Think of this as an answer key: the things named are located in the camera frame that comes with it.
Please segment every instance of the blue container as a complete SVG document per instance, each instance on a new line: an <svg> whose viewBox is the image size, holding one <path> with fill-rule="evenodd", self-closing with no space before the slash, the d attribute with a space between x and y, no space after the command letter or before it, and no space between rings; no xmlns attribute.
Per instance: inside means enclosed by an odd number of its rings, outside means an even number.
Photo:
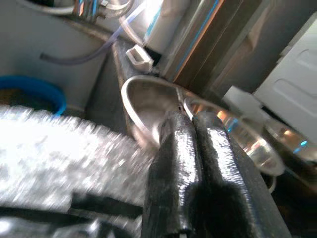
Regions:
<svg viewBox="0 0 317 238"><path fill-rule="evenodd" d="M1 89L19 89L25 94L41 98L54 105L55 115L59 116L66 110L66 98L61 90L50 83L25 76L0 77Z"/></svg>

